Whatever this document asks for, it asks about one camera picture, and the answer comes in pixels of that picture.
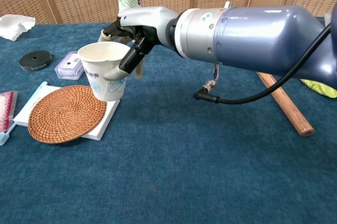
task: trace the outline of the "wooden stick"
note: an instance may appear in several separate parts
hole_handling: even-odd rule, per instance
[[[257,73],[257,75],[267,88],[276,83],[276,79],[273,77],[273,75],[266,73]],[[293,101],[285,93],[282,87],[276,89],[271,93],[271,95],[300,136],[310,136],[314,133],[313,127],[295,106]]]

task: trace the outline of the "robotic arm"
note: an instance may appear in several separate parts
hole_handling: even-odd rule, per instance
[[[291,77],[337,89],[337,4],[326,29],[299,6],[229,5],[181,14],[165,7],[127,9],[103,33],[135,40],[120,65],[104,75],[106,80],[128,76],[155,45],[162,45],[187,59],[284,76],[269,93]],[[219,103],[219,97],[208,94],[214,85],[194,97]]]

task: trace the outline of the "small plastic box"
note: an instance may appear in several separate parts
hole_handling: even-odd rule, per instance
[[[69,52],[55,67],[59,79],[78,80],[84,73],[84,68],[77,52]]]

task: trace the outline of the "blue tablecloth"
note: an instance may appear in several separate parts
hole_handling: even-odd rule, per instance
[[[0,38],[0,92],[15,114],[69,51],[96,42],[106,24],[37,25]],[[37,49],[50,67],[18,65]],[[212,65],[157,46],[142,79],[129,77],[101,141],[34,140],[17,126],[0,148],[0,223],[336,223],[336,101],[292,79],[284,85],[315,134],[301,138],[271,96],[238,106],[197,101]],[[220,68],[213,93],[242,98],[265,87],[256,73]]]

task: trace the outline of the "round rattan coaster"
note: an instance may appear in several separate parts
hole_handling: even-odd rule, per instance
[[[63,87],[35,105],[28,131],[34,139],[46,144],[68,142],[93,130],[105,110],[106,102],[96,99],[90,86]]]

